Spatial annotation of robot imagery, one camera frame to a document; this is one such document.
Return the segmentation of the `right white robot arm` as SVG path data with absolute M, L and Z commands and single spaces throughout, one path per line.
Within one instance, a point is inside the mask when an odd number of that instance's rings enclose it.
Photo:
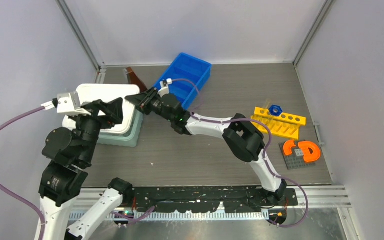
M 279 205 L 285 199 L 287 183 L 275 171 L 267 154 L 269 143 L 257 128 L 263 123 L 239 113 L 230 118 L 201 116 L 184 109 L 174 94 L 160 96 L 155 88 L 125 99 L 142 114 L 155 113 L 167 120 L 180 135 L 223 139 L 232 154 L 254 170 L 268 203 Z

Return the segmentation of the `brown triangular stand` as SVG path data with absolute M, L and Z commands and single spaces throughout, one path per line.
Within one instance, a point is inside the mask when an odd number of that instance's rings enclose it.
M 124 76 L 130 85 L 136 85 L 139 87 L 140 92 L 146 92 L 148 90 L 144 82 L 136 75 L 131 67 L 126 67 L 124 70 Z

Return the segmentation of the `blue divided plastic bin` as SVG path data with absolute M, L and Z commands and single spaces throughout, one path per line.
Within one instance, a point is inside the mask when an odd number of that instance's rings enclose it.
M 211 69 L 211 63 L 182 52 L 163 72 L 153 87 L 160 90 L 161 81 L 172 79 L 173 83 L 169 85 L 169 92 L 177 97 L 184 109 L 188 109 L 198 95 L 195 87 L 199 90 L 204 87 L 210 78 Z

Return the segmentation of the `white plastic tray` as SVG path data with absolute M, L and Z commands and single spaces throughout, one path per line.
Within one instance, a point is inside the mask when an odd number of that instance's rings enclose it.
M 129 129 L 136 110 L 133 104 L 125 100 L 125 97 L 138 94 L 140 92 L 138 86 L 130 84 L 81 84 L 74 91 L 78 93 L 81 106 L 96 100 L 102 100 L 103 102 L 108 103 L 117 98 L 123 98 L 123 122 L 122 124 L 117 124 L 112 128 L 115 128 L 117 133 L 125 133 Z M 64 115 L 61 129 L 68 134 L 78 136 L 83 133 L 98 135 L 102 130 L 110 130 L 100 129 L 98 124 L 92 122 L 91 120 L 87 120 L 79 125 L 80 116 L 85 115 Z

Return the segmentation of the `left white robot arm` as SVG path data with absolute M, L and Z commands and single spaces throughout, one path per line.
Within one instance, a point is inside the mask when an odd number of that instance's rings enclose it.
M 35 239 L 88 240 L 106 217 L 117 207 L 128 207 L 134 199 L 133 185 L 118 177 L 111 180 L 100 199 L 75 223 L 69 225 L 82 185 L 88 177 L 85 169 L 92 158 L 101 130 L 123 122 L 123 98 L 110 102 L 101 99 L 77 106 L 65 115 L 74 120 L 73 130 L 54 129 L 46 137 L 42 155 L 50 159 L 39 185 L 40 212 Z

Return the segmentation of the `blue funnel brush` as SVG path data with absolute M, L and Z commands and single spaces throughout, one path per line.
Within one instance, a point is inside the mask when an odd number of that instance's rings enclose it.
M 272 104 L 268 108 L 268 112 L 270 113 L 271 116 L 279 117 L 283 113 L 283 110 L 279 105 Z

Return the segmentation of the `yellow test tube rack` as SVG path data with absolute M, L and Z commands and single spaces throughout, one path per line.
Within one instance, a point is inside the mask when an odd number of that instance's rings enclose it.
M 280 116 L 275 117 L 270 115 L 269 109 L 261 107 L 255 107 L 250 119 L 265 124 L 274 136 L 293 140 L 299 139 L 300 128 L 307 124 L 307 118 L 304 116 L 283 111 Z

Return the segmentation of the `grey building plate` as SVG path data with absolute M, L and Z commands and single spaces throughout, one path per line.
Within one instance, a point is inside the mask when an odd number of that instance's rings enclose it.
M 283 146 L 284 143 L 285 142 L 281 142 L 278 145 L 279 145 L 281 154 L 283 156 L 284 162 L 285 162 L 288 170 L 307 168 L 307 167 L 312 167 L 312 166 L 316 165 L 316 162 L 318 160 L 315 162 L 306 163 L 306 162 L 304 162 L 302 157 L 297 157 L 297 156 L 295 156 L 295 154 L 293 154 L 292 156 L 284 156 L 282 149 L 281 149 L 281 147 Z

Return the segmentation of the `light green plastic tub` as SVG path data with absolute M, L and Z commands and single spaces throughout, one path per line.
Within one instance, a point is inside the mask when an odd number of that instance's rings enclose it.
M 133 114 L 131 125 L 125 133 L 116 132 L 115 127 L 102 130 L 97 143 L 101 145 L 134 148 L 138 144 L 142 123 L 143 114 L 136 110 Z

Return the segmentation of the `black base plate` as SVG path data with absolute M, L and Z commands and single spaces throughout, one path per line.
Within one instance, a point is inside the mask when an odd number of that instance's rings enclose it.
M 260 186 L 168 186 L 134 187 L 121 207 L 144 213 L 155 207 L 156 213 L 214 213 L 223 207 L 226 213 L 256 213 L 261 209 L 295 207 L 296 191 L 287 188 L 279 200 Z

